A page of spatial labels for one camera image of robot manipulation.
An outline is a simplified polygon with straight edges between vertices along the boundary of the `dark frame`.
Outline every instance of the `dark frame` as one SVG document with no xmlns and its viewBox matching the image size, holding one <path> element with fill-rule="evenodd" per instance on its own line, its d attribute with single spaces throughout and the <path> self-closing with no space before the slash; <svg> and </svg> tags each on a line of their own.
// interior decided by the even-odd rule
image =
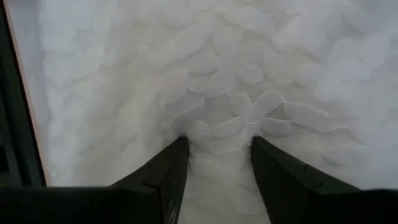
<svg viewBox="0 0 398 224">
<path fill-rule="evenodd" d="M 41 187 L 44 171 L 3 2 L 0 7 L 0 142 L 11 185 Z"/>
</svg>

